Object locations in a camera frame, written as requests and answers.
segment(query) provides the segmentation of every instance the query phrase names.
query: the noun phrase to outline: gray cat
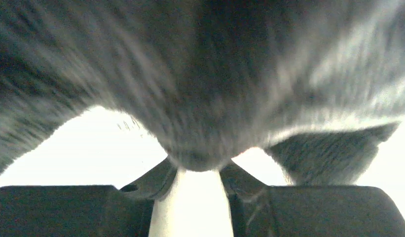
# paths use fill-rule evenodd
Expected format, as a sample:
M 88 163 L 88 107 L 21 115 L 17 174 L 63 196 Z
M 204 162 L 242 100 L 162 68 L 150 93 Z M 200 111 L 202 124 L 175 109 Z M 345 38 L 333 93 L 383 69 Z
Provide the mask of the gray cat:
M 0 0 L 0 173 L 94 105 L 189 170 L 351 183 L 405 118 L 405 0 Z

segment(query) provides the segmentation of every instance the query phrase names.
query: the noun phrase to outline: black plastic object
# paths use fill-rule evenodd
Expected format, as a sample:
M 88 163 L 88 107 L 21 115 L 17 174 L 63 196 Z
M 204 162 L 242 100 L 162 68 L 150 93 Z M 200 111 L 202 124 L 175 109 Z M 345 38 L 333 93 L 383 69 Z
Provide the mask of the black plastic object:
M 140 199 L 161 199 L 165 196 L 175 180 L 177 169 L 171 165 L 168 159 L 164 159 L 149 172 L 122 187 L 129 198 Z
M 147 237 L 154 201 L 113 186 L 0 188 L 0 237 Z
M 379 188 L 269 187 L 235 163 L 220 175 L 235 237 L 405 237 L 405 220 Z
M 220 175 L 235 237 L 405 237 L 404 219 L 378 188 L 269 187 L 234 163 Z M 121 190 L 1 188 L 0 237 L 147 237 L 154 200 L 168 193 L 175 176 L 164 160 Z

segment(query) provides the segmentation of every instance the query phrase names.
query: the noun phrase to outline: bright background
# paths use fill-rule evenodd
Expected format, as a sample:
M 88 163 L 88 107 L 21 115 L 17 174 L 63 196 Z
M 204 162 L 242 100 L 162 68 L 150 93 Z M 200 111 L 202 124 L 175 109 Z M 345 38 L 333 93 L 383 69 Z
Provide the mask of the bright background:
M 0 187 L 109 184 L 121 188 L 165 158 L 156 139 L 128 115 L 95 107 L 17 159 L 0 176 Z M 260 149 L 250 149 L 234 161 L 268 185 L 290 183 Z M 405 122 L 380 145 L 377 158 L 357 184 L 380 187 L 405 218 Z M 157 204 L 153 214 L 153 236 L 232 236 L 217 172 L 179 172 L 169 197 Z

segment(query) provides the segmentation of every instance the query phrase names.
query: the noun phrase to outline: hole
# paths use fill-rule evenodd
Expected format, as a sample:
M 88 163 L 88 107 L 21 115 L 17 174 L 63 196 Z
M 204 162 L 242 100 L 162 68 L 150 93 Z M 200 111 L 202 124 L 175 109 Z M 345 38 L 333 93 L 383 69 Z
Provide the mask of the hole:
M 127 185 L 125 185 L 124 187 L 122 187 L 121 189 L 120 189 L 120 191 L 121 192 L 134 192 L 134 191 L 137 191 L 138 190 L 138 187 L 137 187 L 137 185 L 135 185 L 135 184 L 127 184 Z

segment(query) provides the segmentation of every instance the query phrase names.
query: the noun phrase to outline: blurry fur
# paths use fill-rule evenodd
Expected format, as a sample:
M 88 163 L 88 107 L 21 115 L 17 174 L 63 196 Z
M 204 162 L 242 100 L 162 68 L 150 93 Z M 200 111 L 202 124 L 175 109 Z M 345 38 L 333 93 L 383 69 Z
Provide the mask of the blurry fur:
M 0 0 L 0 173 L 95 105 L 177 166 L 351 183 L 405 118 L 405 0 Z

